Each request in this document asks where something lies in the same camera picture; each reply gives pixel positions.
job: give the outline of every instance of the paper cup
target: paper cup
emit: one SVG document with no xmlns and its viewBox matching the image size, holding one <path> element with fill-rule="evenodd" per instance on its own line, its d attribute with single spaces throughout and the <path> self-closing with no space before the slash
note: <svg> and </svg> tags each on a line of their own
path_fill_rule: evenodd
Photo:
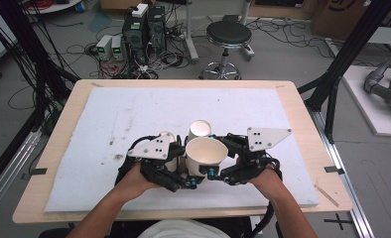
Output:
<svg viewBox="0 0 391 238">
<path fill-rule="evenodd" d="M 159 133 L 159 136 L 169 135 L 170 136 L 170 143 L 176 142 L 174 134 L 171 132 L 163 131 Z M 168 171 L 174 172 L 177 170 L 177 159 L 174 158 L 173 160 L 167 162 L 165 166 L 168 168 Z"/>
<path fill-rule="evenodd" d="M 187 143 L 186 153 L 190 176 L 205 177 L 206 175 L 199 172 L 198 167 L 218 166 L 227 157 L 227 148 L 217 140 L 198 137 Z"/>
<path fill-rule="evenodd" d="M 204 120 L 194 121 L 190 127 L 189 137 L 187 143 L 197 137 L 206 137 L 211 134 L 211 127 L 208 122 Z"/>
</svg>

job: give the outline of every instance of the person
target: person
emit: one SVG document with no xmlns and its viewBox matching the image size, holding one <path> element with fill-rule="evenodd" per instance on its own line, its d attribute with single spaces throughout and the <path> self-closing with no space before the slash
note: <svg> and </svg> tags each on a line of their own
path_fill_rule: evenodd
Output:
<svg viewBox="0 0 391 238">
<path fill-rule="evenodd" d="M 250 180 L 252 184 L 273 204 L 275 214 L 285 238 L 317 237 L 298 203 L 269 166 L 260 176 Z M 147 181 L 140 173 L 137 163 L 127 175 L 112 188 L 67 235 L 76 237 L 105 237 L 122 206 L 143 194 L 150 188 L 158 187 Z M 192 220 L 158 222 L 144 231 L 140 237 L 183 237 L 180 232 L 189 232 L 186 237 L 228 237 L 217 228 Z"/>
</svg>

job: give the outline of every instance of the table leg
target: table leg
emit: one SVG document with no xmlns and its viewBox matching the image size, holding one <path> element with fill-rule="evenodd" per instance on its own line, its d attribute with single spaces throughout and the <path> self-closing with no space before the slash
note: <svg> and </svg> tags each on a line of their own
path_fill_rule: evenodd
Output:
<svg viewBox="0 0 391 238">
<path fill-rule="evenodd" d="M 241 12 L 241 24 L 245 25 L 247 23 L 247 17 L 248 17 L 248 11 L 249 6 L 251 5 L 251 0 L 245 0 L 244 4 L 242 6 L 242 12 Z M 255 56 L 254 51 L 252 48 L 248 45 L 245 48 L 241 49 L 241 51 L 247 56 L 248 61 L 251 60 Z"/>
<path fill-rule="evenodd" d="M 192 0 L 187 0 L 187 31 L 184 32 L 184 38 L 190 57 L 192 58 L 192 63 L 196 63 L 198 61 L 198 54 L 196 53 L 196 47 L 192 38 L 192 4 Z"/>
</svg>

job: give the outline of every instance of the stool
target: stool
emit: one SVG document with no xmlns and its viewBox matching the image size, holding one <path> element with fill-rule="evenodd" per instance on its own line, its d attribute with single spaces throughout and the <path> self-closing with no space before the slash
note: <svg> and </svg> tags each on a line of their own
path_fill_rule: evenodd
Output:
<svg viewBox="0 0 391 238">
<path fill-rule="evenodd" d="M 244 25 L 232 21 L 219 21 L 208 25 L 206 36 L 213 44 L 223 47 L 221 62 L 211 62 L 199 75 L 199 79 L 205 79 L 211 73 L 217 79 L 228 79 L 234 74 L 234 79 L 241 79 L 241 72 L 232 63 L 227 61 L 230 49 L 241 49 L 251 42 L 251 31 Z"/>
</svg>

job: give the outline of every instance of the black tape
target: black tape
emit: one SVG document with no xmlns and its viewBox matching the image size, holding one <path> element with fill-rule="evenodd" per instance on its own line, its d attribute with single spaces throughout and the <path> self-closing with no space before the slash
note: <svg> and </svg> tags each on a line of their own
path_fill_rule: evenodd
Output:
<svg viewBox="0 0 391 238">
<path fill-rule="evenodd" d="M 41 176 L 47 173 L 47 168 L 32 169 L 31 176 Z"/>
<path fill-rule="evenodd" d="M 335 215 L 335 220 L 333 219 L 325 219 L 325 222 L 331 222 L 331 223 L 338 223 L 338 226 L 340 227 L 340 230 L 343 230 L 343 223 L 344 224 L 353 224 L 353 221 L 350 220 L 341 220 L 338 214 Z"/>
<path fill-rule="evenodd" d="M 343 169 L 338 169 L 337 167 L 325 167 L 327 173 L 337 172 L 339 175 L 344 175 Z"/>
</svg>

